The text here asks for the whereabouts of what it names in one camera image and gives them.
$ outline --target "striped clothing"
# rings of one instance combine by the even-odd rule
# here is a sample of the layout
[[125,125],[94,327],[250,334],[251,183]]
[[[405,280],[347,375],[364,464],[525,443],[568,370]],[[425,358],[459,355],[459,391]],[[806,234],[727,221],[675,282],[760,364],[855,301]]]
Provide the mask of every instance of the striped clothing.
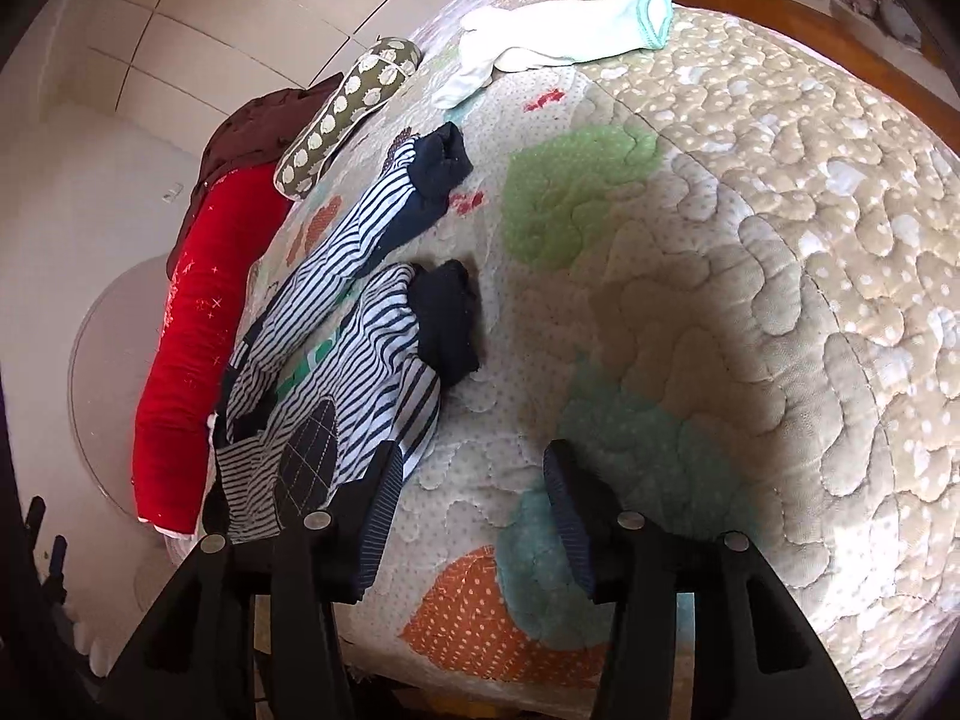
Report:
[[416,269],[405,264],[371,276],[328,355],[263,416],[253,435],[238,428],[239,419],[253,413],[261,398],[270,397],[287,358],[333,310],[411,196],[414,189],[406,169],[413,159],[411,140],[397,150],[390,170],[328,240],[291,274],[234,352],[214,440],[234,541],[280,531],[275,490],[282,489],[285,509],[291,503],[289,485],[277,485],[281,456],[296,430],[325,400],[335,412],[328,439],[336,446],[336,466],[329,485],[309,459],[296,469],[316,477],[315,485],[309,485],[309,500],[293,502],[296,512],[307,514],[328,503],[339,485],[361,478],[383,440],[400,447],[404,478],[426,450],[440,410],[440,382],[416,355],[418,323],[407,303]]

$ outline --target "quilt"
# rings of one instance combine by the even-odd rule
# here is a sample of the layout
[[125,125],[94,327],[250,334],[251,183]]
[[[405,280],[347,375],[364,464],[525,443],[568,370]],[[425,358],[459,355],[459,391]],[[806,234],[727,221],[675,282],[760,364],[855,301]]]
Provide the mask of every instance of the quilt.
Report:
[[864,716],[891,712],[960,613],[957,157],[842,68],[683,6],[660,52],[495,74],[432,108],[456,15],[533,1],[462,0],[419,30],[416,74],[251,272],[246,322],[398,143],[462,129],[474,171],[388,262],[467,266],[481,368],[445,394],[376,583],[338,608],[344,656],[587,717],[613,611],[573,583],[550,519],[541,456],[565,437],[624,507],[747,533]]

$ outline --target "orange patch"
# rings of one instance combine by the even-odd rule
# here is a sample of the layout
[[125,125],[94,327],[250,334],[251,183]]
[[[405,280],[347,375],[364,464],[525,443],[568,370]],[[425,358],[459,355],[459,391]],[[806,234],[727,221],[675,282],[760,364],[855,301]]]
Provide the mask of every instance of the orange patch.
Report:
[[446,671],[561,688],[595,688],[607,654],[606,644],[550,650],[522,632],[496,584],[491,546],[446,567],[400,638]]
[[313,251],[313,247],[315,247],[320,240],[323,230],[328,228],[330,223],[337,218],[337,212],[340,210],[343,201],[344,199],[339,196],[339,194],[335,194],[328,204],[318,209],[317,213],[313,215],[310,224],[306,228],[305,248],[307,254]]

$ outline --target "red velvet cushion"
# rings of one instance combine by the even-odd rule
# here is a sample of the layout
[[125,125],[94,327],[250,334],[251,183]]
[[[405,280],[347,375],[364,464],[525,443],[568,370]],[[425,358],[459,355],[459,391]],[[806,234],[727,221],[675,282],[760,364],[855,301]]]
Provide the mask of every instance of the red velvet cushion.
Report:
[[137,513],[167,531],[196,528],[208,463],[206,419],[233,351],[247,274],[290,210],[273,174],[272,164],[243,167],[210,189],[170,283],[133,436]]

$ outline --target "metal rivet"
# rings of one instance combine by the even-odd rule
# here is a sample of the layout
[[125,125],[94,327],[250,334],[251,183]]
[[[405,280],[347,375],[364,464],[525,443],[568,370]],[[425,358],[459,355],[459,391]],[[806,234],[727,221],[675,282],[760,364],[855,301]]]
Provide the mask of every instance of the metal rivet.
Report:
[[308,531],[322,531],[333,520],[326,512],[310,512],[304,517],[304,528]]
[[616,524],[625,531],[638,531],[647,524],[647,520],[640,512],[621,512],[616,516]]
[[220,552],[224,546],[227,546],[227,540],[219,533],[210,533],[209,536],[206,536],[203,541],[200,542],[200,549],[208,555]]
[[726,544],[727,549],[731,549],[733,552],[746,552],[750,549],[750,539],[743,533],[738,533],[738,531],[726,533],[723,537],[723,543]]

